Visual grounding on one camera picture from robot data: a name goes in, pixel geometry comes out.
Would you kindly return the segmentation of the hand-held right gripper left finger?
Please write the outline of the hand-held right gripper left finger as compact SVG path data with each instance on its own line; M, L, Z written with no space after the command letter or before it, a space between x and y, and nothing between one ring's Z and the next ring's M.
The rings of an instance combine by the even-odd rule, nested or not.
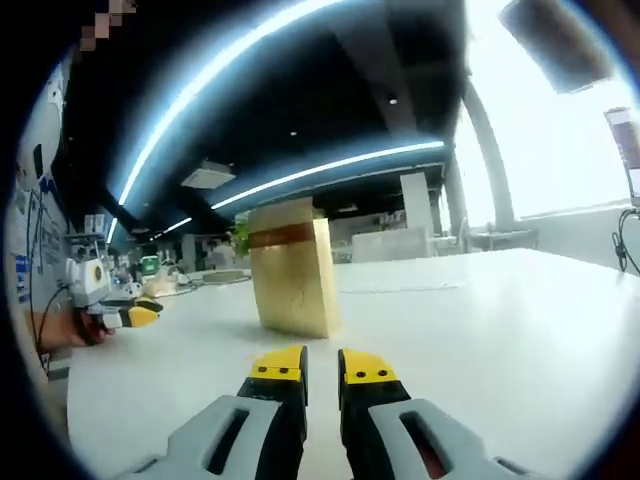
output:
M295 479L307 438L308 352L272 351L223 395L175 430L167 452L120 479Z

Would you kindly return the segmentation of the person's left hand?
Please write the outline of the person's left hand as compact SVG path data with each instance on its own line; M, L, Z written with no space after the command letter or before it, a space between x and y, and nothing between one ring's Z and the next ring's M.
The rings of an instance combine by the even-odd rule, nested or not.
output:
M114 329L105 326L101 315L89 314L81 309L73 311L72 325L71 338L75 347L99 345L115 334Z

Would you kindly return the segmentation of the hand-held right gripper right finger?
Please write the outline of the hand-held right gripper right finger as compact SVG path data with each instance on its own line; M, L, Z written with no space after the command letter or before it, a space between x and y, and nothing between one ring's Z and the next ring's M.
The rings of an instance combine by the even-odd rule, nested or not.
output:
M529 479L490 457L480 437L433 403L413 398L381 357L338 352L341 439L355 479Z

